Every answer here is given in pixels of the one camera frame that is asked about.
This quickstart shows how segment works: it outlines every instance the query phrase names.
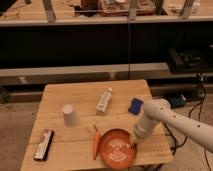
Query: small bottle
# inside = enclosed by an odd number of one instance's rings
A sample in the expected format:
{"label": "small bottle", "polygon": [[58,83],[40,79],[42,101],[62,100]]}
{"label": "small bottle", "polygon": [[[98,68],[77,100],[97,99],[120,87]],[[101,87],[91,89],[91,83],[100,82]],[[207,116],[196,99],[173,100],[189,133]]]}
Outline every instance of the small bottle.
{"label": "small bottle", "polygon": [[78,123],[78,116],[72,105],[64,105],[62,111],[64,115],[64,122],[67,126],[74,126]]}
{"label": "small bottle", "polygon": [[112,98],[112,89],[108,88],[107,91],[105,91],[101,97],[101,99],[98,102],[98,105],[96,106],[97,113],[105,113],[108,103],[110,99]]}

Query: white paper cup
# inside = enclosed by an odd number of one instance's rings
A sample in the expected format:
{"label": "white paper cup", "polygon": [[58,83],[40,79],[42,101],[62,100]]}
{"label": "white paper cup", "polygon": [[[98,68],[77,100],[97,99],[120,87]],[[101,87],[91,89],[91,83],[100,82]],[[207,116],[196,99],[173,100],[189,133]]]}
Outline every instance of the white paper cup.
{"label": "white paper cup", "polygon": [[64,115],[64,123],[67,126],[74,126],[78,123],[78,116],[72,105],[66,104],[62,109]]}

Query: blue block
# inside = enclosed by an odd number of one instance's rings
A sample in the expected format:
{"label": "blue block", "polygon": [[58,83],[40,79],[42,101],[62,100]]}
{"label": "blue block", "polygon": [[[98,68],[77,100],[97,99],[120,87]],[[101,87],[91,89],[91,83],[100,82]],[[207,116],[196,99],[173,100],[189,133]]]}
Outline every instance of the blue block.
{"label": "blue block", "polygon": [[138,115],[141,111],[141,105],[142,104],[143,104],[143,101],[141,101],[140,99],[134,98],[131,101],[131,106],[129,107],[128,111],[130,113]]}

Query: red item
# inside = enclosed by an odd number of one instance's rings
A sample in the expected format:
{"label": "red item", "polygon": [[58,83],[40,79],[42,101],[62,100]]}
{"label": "red item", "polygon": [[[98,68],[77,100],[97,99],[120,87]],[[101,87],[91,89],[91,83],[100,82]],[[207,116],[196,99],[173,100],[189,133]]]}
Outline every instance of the red item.
{"label": "red item", "polygon": [[130,134],[122,129],[112,129],[106,132],[100,141],[99,152],[102,161],[112,169],[129,167],[137,153],[136,146],[129,142]]}

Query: white item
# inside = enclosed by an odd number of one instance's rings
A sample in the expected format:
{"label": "white item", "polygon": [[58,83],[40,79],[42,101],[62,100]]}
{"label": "white item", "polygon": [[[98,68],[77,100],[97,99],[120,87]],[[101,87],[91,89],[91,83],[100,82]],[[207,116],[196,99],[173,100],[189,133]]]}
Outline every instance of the white item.
{"label": "white item", "polygon": [[74,108],[72,105],[70,104],[64,105],[62,111],[64,115],[64,122],[67,126],[73,126],[77,124],[78,116],[76,112],[74,111]]}
{"label": "white item", "polygon": [[115,0],[115,2],[117,2],[117,3],[126,3],[126,0]]}
{"label": "white item", "polygon": [[112,89],[108,88],[107,91],[105,91],[101,97],[101,99],[98,102],[98,105],[96,106],[96,111],[98,113],[105,113],[109,100],[112,98]]}
{"label": "white item", "polygon": [[146,101],[143,109],[144,115],[134,125],[130,136],[132,144],[147,138],[154,127],[162,121],[213,153],[212,126],[175,113],[165,99]]}

